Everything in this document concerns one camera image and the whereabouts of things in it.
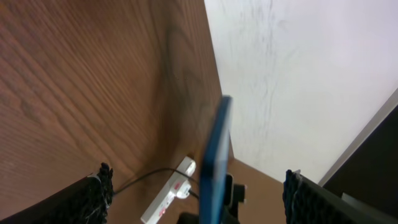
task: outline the electrical outlet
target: electrical outlet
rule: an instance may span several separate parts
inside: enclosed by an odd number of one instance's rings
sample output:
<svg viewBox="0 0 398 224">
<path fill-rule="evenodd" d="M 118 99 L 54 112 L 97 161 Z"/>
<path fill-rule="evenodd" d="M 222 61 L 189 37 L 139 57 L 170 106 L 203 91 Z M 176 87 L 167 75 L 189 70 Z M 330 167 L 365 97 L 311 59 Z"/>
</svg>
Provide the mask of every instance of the electrical outlet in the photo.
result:
<svg viewBox="0 0 398 224">
<path fill-rule="evenodd" d="M 189 157 L 185 157 L 177 167 L 177 170 L 187 174 L 188 176 L 192 176 L 196 167 L 197 165 L 194 160 Z M 189 196 L 189 190 L 190 184 L 188 183 L 188 179 L 183 175 L 174 172 L 163 186 L 162 190 L 160 190 L 156 198 L 149 205 L 148 209 L 141 216 L 141 221 L 146 224 L 156 224 L 173 202 L 174 198 L 187 198 Z"/>
</svg>

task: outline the black cable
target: black cable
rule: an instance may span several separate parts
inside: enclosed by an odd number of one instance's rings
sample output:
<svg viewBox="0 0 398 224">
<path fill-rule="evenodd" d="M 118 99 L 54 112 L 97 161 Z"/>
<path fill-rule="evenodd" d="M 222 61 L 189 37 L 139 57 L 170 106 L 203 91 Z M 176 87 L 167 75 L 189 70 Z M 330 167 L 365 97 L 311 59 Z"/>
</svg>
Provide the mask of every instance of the black cable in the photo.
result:
<svg viewBox="0 0 398 224">
<path fill-rule="evenodd" d="M 199 195 L 197 195 L 194 191 L 192 191 L 191 189 L 189 189 L 188 192 L 189 192 L 190 195 L 194 196 L 196 199 L 199 200 Z"/>
<path fill-rule="evenodd" d="M 198 183 L 197 180 L 195 180 L 194 178 L 188 176 L 187 174 L 184 174 L 184 173 L 181 172 L 181 171 L 178 171 L 177 169 L 173 169 L 173 168 L 161 168 L 161 169 L 153 170 L 152 172 L 149 172 L 149 173 L 147 173 L 147 174 L 145 174 L 145 175 L 143 175 L 143 176 L 137 178 L 136 180 L 133 180 L 132 182 L 130 182 L 130 183 L 127 184 L 126 186 L 124 186 L 124 187 L 122 187 L 121 189 L 115 191 L 115 192 L 113 193 L 113 196 L 116 196 L 117 194 L 119 194 L 119 193 L 122 192 L 123 190 L 126 190 L 128 187 L 130 187 L 131 185 L 133 185 L 133 184 L 139 182 L 140 180 L 143 180 L 143 179 L 147 178 L 148 176 L 150 176 L 150 175 L 152 175 L 152 174 L 156 174 L 156 173 L 158 173 L 158 172 L 163 172 L 163 171 L 174 171 L 174 172 L 179 173 L 179 174 L 183 175 L 184 177 L 188 178 L 188 180 L 191 180 L 192 182 L 194 182 L 194 183 L 196 183 L 197 185 L 199 185 L 199 183 Z"/>
</svg>

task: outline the wood grain surface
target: wood grain surface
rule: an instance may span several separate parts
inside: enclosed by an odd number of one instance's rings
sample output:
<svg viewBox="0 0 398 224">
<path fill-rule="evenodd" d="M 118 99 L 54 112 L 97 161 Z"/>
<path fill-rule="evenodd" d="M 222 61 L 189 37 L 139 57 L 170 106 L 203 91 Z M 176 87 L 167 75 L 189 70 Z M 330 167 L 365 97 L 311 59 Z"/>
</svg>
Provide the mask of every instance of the wood grain surface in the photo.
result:
<svg viewBox="0 0 398 224">
<path fill-rule="evenodd" d="M 220 96 L 202 0 L 0 1 L 0 219 L 100 162 L 118 189 L 200 160 Z M 109 222 L 139 223 L 169 175 L 118 195 Z"/>
<path fill-rule="evenodd" d="M 237 159 L 229 162 L 228 172 L 233 175 L 235 183 L 247 186 L 246 203 L 239 206 L 242 224 L 286 223 L 283 183 Z"/>
</svg>

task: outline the dark panel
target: dark panel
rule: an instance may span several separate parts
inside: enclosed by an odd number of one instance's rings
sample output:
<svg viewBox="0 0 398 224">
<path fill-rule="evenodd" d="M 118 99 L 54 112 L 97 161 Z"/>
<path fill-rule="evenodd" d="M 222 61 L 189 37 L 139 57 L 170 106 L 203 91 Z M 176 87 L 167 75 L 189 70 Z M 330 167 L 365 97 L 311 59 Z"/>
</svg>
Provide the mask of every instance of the dark panel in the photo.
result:
<svg viewBox="0 0 398 224">
<path fill-rule="evenodd" d="M 324 185 L 398 218 L 398 107 Z"/>
</svg>

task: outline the white power strip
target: white power strip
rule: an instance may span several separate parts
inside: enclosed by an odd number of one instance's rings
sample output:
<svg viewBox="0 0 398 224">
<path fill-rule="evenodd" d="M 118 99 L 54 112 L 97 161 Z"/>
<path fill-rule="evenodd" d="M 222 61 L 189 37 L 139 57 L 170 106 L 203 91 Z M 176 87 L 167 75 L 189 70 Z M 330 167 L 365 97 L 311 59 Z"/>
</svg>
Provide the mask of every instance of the white power strip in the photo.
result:
<svg viewBox="0 0 398 224">
<path fill-rule="evenodd" d="M 197 165 L 194 160 L 189 157 L 185 157 L 181 164 L 177 167 L 177 170 L 192 176 Z M 174 197 L 187 198 L 189 196 L 189 190 L 191 185 L 186 177 L 174 172 L 167 183 L 160 190 L 159 194 L 149 205 L 148 209 L 141 216 L 141 221 L 146 224 L 156 224 L 162 215 L 166 212 L 166 209 L 173 202 Z"/>
</svg>

